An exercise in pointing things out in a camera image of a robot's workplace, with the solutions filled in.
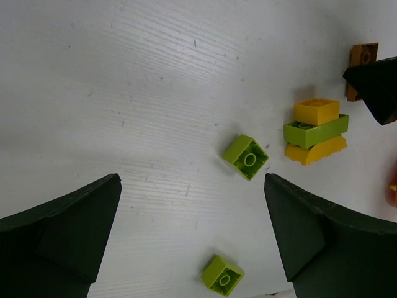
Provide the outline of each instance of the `scratch mark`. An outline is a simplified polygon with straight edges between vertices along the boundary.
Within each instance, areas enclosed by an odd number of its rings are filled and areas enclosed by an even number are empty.
[[[189,194],[189,188],[190,188],[190,184],[187,185],[185,197],[187,197],[187,195]]]

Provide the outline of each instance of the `curved yellow lego brick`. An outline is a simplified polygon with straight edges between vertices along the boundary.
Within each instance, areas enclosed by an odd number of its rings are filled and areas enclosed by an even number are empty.
[[[324,157],[331,156],[333,153],[340,152],[347,147],[344,137],[338,135],[328,141],[314,145],[309,150],[304,150],[299,146],[288,144],[285,149],[285,156],[293,161],[299,161],[304,166],[308,166]]]

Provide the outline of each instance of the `white table surface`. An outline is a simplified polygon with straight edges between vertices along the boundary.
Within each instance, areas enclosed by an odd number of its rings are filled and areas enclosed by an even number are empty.
[[[89,297],[218,297],[200,280],[214,253],[246,272],[232,297],[291,289],[266,171],[396,219],[385,185],[397,124],[346,102],[342,78],[355,43],[397,55],[396,10],[392,0],[2,1],[0,217],[118,173]],[[282,125],[314,96],[341,100],[348,147],[303,167],[284,157]],[[239,133],[269,145],[250,183],[220,158]]]

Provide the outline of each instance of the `brown lego brick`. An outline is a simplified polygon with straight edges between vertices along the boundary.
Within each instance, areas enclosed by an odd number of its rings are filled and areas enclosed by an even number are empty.
[[[367,43],[365,45],[354,45],[350,51],[349,67],[372,64],[377,61],[379,43]],[[346,83],[347,101],[361,100],[357,91]]]

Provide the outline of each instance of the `lime green lego brick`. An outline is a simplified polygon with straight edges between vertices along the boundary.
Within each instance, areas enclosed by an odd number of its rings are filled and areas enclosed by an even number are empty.
[[[244,274],[239,266],[216,255],[201,278],[207,288],[228,297]]]
[[[225,152],[223,159],[231,164],[244,178],[251,181],[269,159],[269,156],[253,138],[240,135]]]
[[[307,150],[310,147],[328,141],[349,128],[349,116],[339,115],[339,118],[320,126],[311,126],[297,121],[284,125],[284,140],[292,145]]]

